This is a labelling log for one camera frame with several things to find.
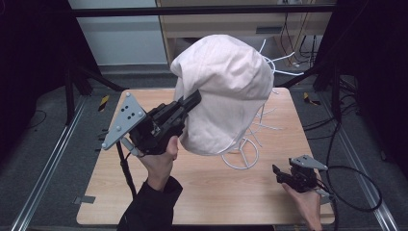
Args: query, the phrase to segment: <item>human hand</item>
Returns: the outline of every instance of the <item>human hand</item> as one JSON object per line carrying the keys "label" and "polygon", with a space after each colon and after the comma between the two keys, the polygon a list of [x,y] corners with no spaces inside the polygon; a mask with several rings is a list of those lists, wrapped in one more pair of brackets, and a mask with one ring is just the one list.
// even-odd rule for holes
{"label": "human hand", "polygon": [[306,220],[309,230],[322,230],[320,223],[320,195],[315,191],[299,193],[286,183],[282,183],[283,189],[291,196],[297,210]]}
{"label": "human hand", "polygon": [[171,137],[165,153],[139,157],[148,172],[147,184],[156,191],[162,192],[165,188],[173,168],[173,161],[177,159],[177,142],[178,138],[176,136]]}

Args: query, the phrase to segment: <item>light wood tabletop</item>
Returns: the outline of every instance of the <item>light wood tabletop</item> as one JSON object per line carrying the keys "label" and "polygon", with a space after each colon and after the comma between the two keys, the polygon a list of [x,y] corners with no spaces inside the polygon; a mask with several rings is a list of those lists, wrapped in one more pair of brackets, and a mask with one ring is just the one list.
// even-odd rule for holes
{"label": "light wood tabletop", "polygon": [[[170,103],[174,90],[127,90],[148,112],[161,103]],[[291,95],[287,89],[274,89],[265,104],[261,127],[253,125],[246,136],[259,150],[257,163],[249,169],[233,169],[220,156],[200,156],[186,151],[179,143],[172,176],[183,186],[174,208],[173,224],[296,224],[301,216],[292,200],[276,182],[272,165],[289,173],[289,158],[312,156]],[[249,163],[255,160],[252,145],[244,147]],[[228,163],[243,167],[241,153],[224,155]],[[116,147],[102,150],[86,191],[92,204],[82,203],[80,224],[118,224],[132,201],[119,164]],[[137,190],[147,177],[140,161],[131,156],[129,166]],[[330,204],[321,206],[321,222],[332,223]]]}

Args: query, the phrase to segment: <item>black sleeve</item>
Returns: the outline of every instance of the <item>black sleeve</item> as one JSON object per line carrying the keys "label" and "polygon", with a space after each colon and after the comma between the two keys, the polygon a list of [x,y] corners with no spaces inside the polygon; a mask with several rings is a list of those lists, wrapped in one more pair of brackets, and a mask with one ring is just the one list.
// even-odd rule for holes
{"label": "black sleeve", "polygon": [[146,182],[129,205],[118,231],[170,230],[173,223],[173,208],[183,188],[173,177],[169,177],[163,192],[153,190]]}

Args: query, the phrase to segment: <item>white wall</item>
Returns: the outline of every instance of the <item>white wall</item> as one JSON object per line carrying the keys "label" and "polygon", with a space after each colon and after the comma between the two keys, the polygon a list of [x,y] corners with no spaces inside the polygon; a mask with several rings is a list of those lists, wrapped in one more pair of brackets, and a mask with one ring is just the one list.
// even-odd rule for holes
{"label": "white wall", "polygon": [[[156,7],[154,0],[69,0],[72,9]],[[158,16],[83,17],[98,65],[167,64]]]}

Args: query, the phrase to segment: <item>gray carpet floor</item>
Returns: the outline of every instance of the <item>gray carpet floor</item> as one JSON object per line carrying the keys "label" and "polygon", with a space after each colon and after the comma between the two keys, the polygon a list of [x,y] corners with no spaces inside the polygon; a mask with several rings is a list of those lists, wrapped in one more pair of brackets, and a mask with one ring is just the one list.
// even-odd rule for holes
{"label": "gray carpet floor", "polygon": [[[168,73],[142,76],[107,76],[113,82],[127,88],[173,88],[176,78]],[[276,76],[275,84],[284,83],[290,77]],[[312,100],[324,102],[330,90],[314,92],[311,88],[313,78],[305,80],[291,89],[293,102],[302,124],[326,120],[331,117],[324,105],[306,103],[303,93],[308,92]],[[90,80],[93,86],[91,96],[80,96],[75,92],[76,102],[85,98],[85,106],[78,124],[58,162],[56,170],[33,214],[31,230],[105,230],[109,227],[84,227],[76,222],[79,205],[72,203],[76,196],[83,196],[96,160],[101,141],[98,135],[107,129],[120,92]],[[98,107],[103,96],[110,99],[103,112]],[[342,107],[355,103],[352,97],[344,99]],[[46,93],[38,100],[38,111],[31,124],[13,149],[13,157],[1,166],[0,175],[0,230],[10,230],[13,221],[23,208],[46,165],[54,146],[64,130],[66,119],[64,88]],[[335,122],[306,131],[313,155],[325,163],[330,145],[330,136]],[[358,105],[347,109],[343,115],[342,129],[352,143],[370,178],[378,185],[383,200],[399,230],[408,230],[408,180],[403,176],[392,159],[383,161],[381,150],[363,116],[359,115]],[[346,155],[342,137],[335,136],[330,151],[330,166],[351,166]],[[330,179],[336,192],[349,203],[369,208],[367,196],[353,172],[333,170]],[[378,215],[360,212],[344,202],[338,201],[340,230],[383,230]],[[332,230],[334,225],[325,228]],[[302,226],[241,226],[241,227],[173,227],[174,230],[304,230]]]}

